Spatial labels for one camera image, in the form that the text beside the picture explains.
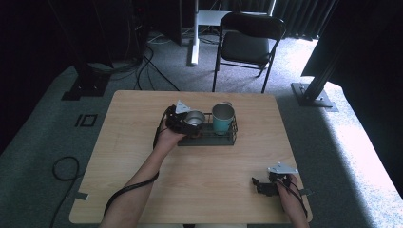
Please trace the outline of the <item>dark wire basket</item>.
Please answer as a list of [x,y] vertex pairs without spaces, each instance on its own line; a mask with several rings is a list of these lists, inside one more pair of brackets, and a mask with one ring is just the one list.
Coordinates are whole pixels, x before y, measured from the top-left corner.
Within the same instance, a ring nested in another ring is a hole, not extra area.
[[237,139],[237,119],[233,118],[228,130],[223,134],[217,134],[213,129],[213,115],[205,113],[205,121],[200,130],[191,136],[182,138],[178,146],[222,146],[234,145]]

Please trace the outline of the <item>person's right hand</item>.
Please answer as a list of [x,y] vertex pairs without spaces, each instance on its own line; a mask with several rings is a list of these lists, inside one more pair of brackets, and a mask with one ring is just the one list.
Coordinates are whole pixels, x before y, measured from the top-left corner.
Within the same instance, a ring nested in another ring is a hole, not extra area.
[[279,183],[276,183],[283,210],[285,212],[286,209],[300,208],[305,213],[303,202],[302,202],[301,196],[300,196],[298,188],[297,188],[297,178],[295,176],[291,175],[290,180],[291,180],[291,185],[290,185],[289,190],[285,189]]

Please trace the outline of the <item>brown metal cup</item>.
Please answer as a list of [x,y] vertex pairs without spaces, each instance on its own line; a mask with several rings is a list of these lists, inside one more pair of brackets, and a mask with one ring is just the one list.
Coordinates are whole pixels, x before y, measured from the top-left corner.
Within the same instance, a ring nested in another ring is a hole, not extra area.
[[205,115],[199,110],[189,111],[184,118],[184,122],[189,125],[199,126],[205,121]]

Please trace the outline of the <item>white desk frame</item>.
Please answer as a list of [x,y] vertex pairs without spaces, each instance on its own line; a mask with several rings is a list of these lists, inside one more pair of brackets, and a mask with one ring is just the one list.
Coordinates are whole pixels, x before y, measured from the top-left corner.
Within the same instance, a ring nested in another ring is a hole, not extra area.
[[194,0],[194,26],[193,26],[193,40],[191,49],[191,59],[190,65],[196,66],[199,63],[199,50],[200,50],[200,39],[199,39],[199,26],[218,26],[227,11],[221,10],[200,10],[199,0]]

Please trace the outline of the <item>black folding chair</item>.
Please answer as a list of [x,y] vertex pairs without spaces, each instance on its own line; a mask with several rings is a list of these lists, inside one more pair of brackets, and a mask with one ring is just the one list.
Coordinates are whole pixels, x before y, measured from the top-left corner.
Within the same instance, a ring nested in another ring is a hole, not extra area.
[[229,12],[220,21],[212,91],[216,90],[221,65],[267,69],[261,92],[267,86],[280,40],[286,31],[285,22],[265,14]]

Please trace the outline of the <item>teal metal cup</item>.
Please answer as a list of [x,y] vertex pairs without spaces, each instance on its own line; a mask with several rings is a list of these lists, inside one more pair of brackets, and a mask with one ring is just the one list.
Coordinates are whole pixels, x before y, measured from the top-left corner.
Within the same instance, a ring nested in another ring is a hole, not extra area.
[[217,135],[228,132],[235,117],[235,109],[230,103],[215,104],[212,108],[213,130]]

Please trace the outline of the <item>black metal stand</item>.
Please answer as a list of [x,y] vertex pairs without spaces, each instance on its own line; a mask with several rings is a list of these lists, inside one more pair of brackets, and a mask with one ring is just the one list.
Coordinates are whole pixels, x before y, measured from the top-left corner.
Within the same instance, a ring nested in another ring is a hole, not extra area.
[[333,18],[329,22],[302,71],[303,76],[313,76],[312,82],[291,84],[300,106],[336,109],[324,87],[348,68],[355,58],[356,29],[355,20]]
[[95,0],[47,0],[57,21],[60,44],[77,72],[73,86],[63,101],[82,97],[102,97],[110,73],[99,72],[91,64],[112,67],[104,29]]

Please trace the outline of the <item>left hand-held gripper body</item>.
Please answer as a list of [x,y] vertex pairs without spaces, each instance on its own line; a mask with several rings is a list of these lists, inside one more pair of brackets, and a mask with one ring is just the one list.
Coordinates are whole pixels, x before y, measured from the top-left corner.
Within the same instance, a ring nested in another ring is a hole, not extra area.
[[166,116],[165,125],[175,133],[186,135],[188,124],[184,122],[185,115],[191,108],[178,100],[176,104],[169,106],[164,112]]

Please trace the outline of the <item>dark pleated curtain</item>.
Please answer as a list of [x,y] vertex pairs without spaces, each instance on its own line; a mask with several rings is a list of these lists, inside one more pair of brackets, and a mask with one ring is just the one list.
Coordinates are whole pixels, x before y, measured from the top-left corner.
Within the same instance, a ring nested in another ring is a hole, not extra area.
[[286,26],[285,37],[318,39],[339,0],[274,0],[271,14]]

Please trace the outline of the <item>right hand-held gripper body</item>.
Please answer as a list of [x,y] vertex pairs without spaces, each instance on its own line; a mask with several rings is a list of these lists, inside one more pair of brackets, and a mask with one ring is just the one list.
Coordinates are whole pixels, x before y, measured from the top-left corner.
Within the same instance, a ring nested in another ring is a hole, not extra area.
[[290,176],[297,174],[298,169],[279,161],[276,165],[268,167],[267,172],[270,182],[279,183],[289,190],[291,185]]

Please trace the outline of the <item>person's left hand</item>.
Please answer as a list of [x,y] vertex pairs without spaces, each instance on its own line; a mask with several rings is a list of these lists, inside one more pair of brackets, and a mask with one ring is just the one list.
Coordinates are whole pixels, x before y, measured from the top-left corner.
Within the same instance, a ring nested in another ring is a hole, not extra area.
[[183,137],[183,134],[175,133],[163,122],[159,127],[157,142],[153,151],[160,156],[166,156]]

